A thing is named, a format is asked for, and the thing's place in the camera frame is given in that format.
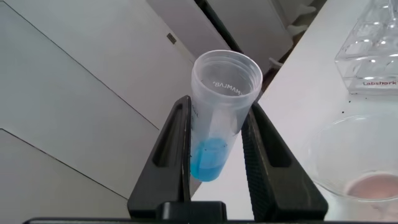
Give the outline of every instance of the white table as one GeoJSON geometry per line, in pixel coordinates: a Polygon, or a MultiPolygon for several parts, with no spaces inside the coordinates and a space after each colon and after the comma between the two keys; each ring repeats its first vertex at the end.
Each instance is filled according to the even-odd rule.
{"type": "MultiPolygon", "coordinates": [[[[334,57],[367,3],[363,0],[326,2],[259,100],[299,161],[303,145],[333,121],[355,114],[398,112],[397,97],[349,95],[334,63],[334,57]]],[[[333,197],[322,193],[330,206],[326,219],[349,218],[336,209],[333,197]]],[[[240,135],[220,177],[202,183],[192,199],[220,200],[226,204],[229,219],[253,219],[240,135]]]]}

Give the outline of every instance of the white cabinet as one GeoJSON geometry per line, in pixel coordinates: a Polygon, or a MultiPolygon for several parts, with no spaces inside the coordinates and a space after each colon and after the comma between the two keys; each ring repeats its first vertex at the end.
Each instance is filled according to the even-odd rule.
{"type": "Polygon", "coordinates": [[[0,129],[0,222],[128,218],[127,200],[0,129]]]}
{"type": "Polygon", "coordinates": [[[6,2],[156,128],[190,94],[190,53],[145,0],[6,2]]]}
{"type": "Polygon", "coordinates": [[[0,128],[128,198],[192,63],[139,1],[6,3],[0,128]]]}

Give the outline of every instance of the blue liquid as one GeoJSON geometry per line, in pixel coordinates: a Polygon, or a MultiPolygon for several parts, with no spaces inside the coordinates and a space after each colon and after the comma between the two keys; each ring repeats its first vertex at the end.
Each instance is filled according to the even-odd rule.
{"type": "Polygon", "coordinates": [[[199,143],[191,153],[191,174],[200,181],[215,180],[224,167],[228,146],[220,138],[211,138],[199,143]]]}

